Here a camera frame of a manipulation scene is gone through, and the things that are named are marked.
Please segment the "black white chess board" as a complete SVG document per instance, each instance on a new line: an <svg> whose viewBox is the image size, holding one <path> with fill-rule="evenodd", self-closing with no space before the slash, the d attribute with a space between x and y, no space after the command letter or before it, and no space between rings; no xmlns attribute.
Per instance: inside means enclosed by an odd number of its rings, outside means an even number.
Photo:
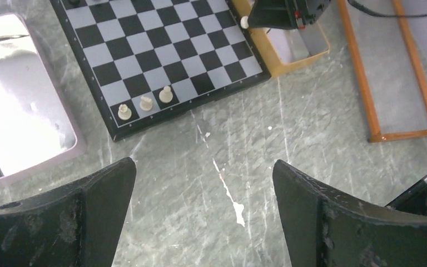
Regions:
<svg viewBox="0 0 427 267"><path fill-rule="evenodd" d="M51 4L114 141L271 77L231 1ZM165 86L170 103L158 97ZM123 103L127 121L117 116Z"/></svg>

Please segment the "orange wooden rack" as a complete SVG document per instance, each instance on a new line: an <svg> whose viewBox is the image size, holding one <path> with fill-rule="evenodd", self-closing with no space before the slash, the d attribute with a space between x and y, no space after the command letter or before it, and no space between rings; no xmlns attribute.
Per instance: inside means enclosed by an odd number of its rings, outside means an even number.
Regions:
<svg viewBox="0 0 427 267"><path fill-rule="evenodd" d="M338 1L369 142L427 137L427 78L406 18L370 16Z"/></svg>

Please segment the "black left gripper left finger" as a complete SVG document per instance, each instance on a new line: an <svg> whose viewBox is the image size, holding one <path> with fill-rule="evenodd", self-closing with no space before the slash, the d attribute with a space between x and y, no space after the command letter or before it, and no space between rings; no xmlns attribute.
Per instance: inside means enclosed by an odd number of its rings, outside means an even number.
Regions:
<svg viewBox="0 0 427 267"><path fill-rule="evenodd" d="M125 157L0 206L0 266L111 266L136 179Z"/></svg>

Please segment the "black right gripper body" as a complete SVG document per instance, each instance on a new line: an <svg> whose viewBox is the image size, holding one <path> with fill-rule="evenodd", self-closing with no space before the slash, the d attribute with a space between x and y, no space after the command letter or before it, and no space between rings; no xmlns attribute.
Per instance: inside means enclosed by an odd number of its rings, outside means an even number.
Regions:
<svg viewBox="0 0 427 267"><path fill-rule="evenodd" d="M315 24L331 0L258 0L247 16L250 28L304 29Z"/></svg>

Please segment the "silver metal tray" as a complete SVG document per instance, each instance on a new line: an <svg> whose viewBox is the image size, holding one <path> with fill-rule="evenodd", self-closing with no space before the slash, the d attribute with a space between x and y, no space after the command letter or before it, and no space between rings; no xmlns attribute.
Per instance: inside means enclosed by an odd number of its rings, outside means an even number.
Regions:
<svg viewBox="0 0 427 267"><path fill-rule="evenodd" d="M34 33L20 15L0 15L0 184L74 159L86 148Z"/></svg>

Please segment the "white chess bishop piece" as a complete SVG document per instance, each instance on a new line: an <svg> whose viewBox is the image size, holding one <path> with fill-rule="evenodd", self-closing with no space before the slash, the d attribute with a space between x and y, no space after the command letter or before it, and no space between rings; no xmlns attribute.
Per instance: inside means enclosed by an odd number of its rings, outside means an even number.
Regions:
<svg viewBox="0 0 427 267"><path fill-rule="evenodd" d="M170 103L173 100L173 92L170 86L165 86L158 95L162 103Z"/></svg>

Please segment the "yellow tray of white pieces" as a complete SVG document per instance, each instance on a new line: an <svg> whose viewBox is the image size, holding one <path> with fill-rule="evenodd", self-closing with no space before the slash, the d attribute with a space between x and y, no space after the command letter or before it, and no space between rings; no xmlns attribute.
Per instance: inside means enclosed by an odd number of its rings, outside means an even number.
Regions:
<svg viewBox="0 0 427 267"><path fill-rule="evenodd" d="M330 44L319 23L305 29L248 28L272 78L305 68L327 54Z"/></svg>

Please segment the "white chess knight piece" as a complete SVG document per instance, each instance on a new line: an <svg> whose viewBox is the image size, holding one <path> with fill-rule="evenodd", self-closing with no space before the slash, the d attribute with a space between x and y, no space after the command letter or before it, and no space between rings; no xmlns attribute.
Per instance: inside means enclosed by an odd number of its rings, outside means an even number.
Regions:
<svg viewBox="0 0 427 267"><path fill-rule="evenodd" d="M153 109L153 99L148 96L141 96L140 109L143 111L151 111Z"/></svg>

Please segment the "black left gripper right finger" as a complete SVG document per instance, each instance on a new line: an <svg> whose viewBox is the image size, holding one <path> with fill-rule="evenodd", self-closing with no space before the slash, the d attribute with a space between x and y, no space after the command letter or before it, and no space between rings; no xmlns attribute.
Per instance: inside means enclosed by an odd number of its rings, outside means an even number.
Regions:
<svg viewBox="0 0 427 267"><path fill-rule="evenodd" d="M427 175L385 206L282 160L272 179L292 266L427 266Z"/></svg>

